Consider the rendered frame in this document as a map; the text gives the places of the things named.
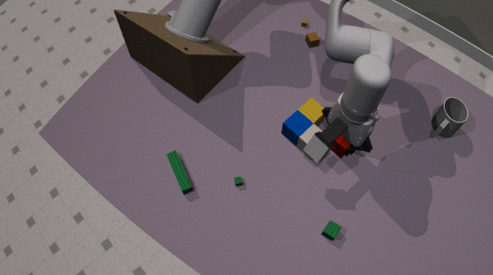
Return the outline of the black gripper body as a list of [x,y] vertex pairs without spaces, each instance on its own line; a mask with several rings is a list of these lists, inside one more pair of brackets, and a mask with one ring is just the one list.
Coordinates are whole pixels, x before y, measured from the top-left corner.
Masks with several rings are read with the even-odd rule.
[[331,124],[337,117],[339,117],[348,126],[340,135],[343,136],[353,146],[360,147],[365,139],[371,135],[376,120],[371,119],[370,121],[356,122],[348,119],[348,117],[342,112],[340,107],[342,96],[343,93],[332,106],[328,115],[328,123]]

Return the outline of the blue cube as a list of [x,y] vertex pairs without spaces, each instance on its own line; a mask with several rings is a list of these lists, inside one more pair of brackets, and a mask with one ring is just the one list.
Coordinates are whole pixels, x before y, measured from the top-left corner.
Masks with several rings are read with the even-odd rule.
[[283,122],[281,134],[297,146],[299,137],[312,125],[313,123],[297,110]]

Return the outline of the green wooden bar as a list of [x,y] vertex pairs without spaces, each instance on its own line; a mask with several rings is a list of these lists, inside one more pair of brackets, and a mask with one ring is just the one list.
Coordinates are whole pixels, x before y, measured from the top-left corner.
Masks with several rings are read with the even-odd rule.
[[180,189],[183,193],[183,195],[192,192],[193,188],[188,180],[188,176],[182,166],[182,163],[180,161],[180,158],[177,154],[177,151],[170,152],[166,154],[169,162],[171,164],[172,170],[175,174],[175,177],[180,185]]

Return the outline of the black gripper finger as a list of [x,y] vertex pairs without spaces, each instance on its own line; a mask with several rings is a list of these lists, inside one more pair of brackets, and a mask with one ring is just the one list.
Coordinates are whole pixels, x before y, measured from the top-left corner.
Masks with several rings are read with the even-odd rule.
[[372,150],[372,143],[369,136],[364,140],[363,144],[360,147],[356,147],[350,144],[350,147],[347,149],[345,156],[348,156],[349,153],[352,154],[355,150],[358,151],[364,150],[365,152],[370,153]]
[[[322,113],[323,113],[324,117],[326,117],[326,121],[327,121],[327,123],[328,123],[328,114],[329,114],[329,112],[330,112],[330,109],[331,109],[331,108],[332,108],[332,107],[325,107],[325,108],[322,110]],[[328,123],[328,125],[329,125],[329,123]]]

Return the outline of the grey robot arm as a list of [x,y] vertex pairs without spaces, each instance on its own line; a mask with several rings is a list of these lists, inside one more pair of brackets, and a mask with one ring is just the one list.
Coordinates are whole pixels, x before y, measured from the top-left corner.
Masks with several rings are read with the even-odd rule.
[[[387,32],[341,23],[344,5],[350,0],[331,0],[327,13],[325,51],[337,62],[352,63],[340,101],[342,112],[356,122],[378,120],[378,105],[391,81],[391,64],[396,52],[394,38]],[[205,35],[221,0],[182,0],[165,28],[170,32],[206,44]],[[359,57],[360,56],[360,57]],[[324,131],[316,132],[303,149],[317,163],[334,146],[348,126],[337,117]]]

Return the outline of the red cube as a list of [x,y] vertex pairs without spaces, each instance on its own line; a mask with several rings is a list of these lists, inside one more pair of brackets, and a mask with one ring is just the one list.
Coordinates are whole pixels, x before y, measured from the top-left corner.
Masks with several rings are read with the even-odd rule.
[[334,146],[331,148],[331,151],[334,152],[340,159],[345,155],[347,149],[350,147],[350,142],[348,142],[341,135],[339,135],[332,143]]

